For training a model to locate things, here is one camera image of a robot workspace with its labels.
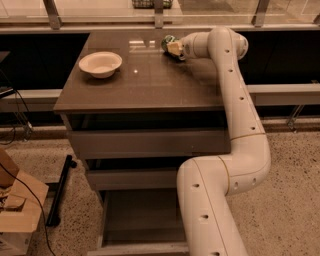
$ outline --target black metal stand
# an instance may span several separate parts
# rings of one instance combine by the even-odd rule
[[[60,224],[60,217],[59,217],[59,213],[58,213],[58,208],[59,208],[63,188],[66,183],[67,177],[68,177],[69,168],[70,167],[75,168],[76,166],[77,166],[77,163],[72,160],[72,156],[67,155],[66,161],[64,163],[64,166],[63,166],[63,169],[61,172],[60,180],[58,183],[58,188],[57,188],[56,194],[54,196],[51,210],[50,210],[50,213],[49,213],[49,216],[47,219],[46,226],[48,226],[48,227],[56,227]]]

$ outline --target white robotic arm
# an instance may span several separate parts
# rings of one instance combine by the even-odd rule
[[[179,168],[178,197],[190,255],[245,256],[225,196],[254,188],[271,165],[266,134],[238,66],[248,42],[231,29],[216,27],[179,44],[186,59],[215,63],[231,139],[230,154],[195,157]]]

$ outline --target floor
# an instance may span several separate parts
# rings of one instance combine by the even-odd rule
[[[320,120],[301,119],[297,133],[284,120],[263,121],[272,154],[267,179],[256,189],[228,197],[249,255],[320,255]],[[29,141],[2,146],[21,169],[43,182],[59,179],[67,154],[74,153],[62,126],[35,128]],[[82,256],[93,251],[102,207],[85,178],[84,168],[70,169],[60,207],[61,223],[48,228],[56,255]],[[48,214],[51,198],[45,203]],[[41,220],[27,256],[50,255]]]

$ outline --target bowl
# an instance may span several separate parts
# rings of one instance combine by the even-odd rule
[[[95,78],[112,76],[122,64],[122,58],[113,52],[95,52],[82,58],[79,67]]]

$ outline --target cabinet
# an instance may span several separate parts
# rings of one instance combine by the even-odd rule
[[[190,157],[230,151],[215,67],[165,55],[163,31],[114,33],[91,33],[80,58],[114,51],[119,70],[98,80],[76,64],[54,107],[104,205],[102,248],[90,255],[183,255],[177,170]]]

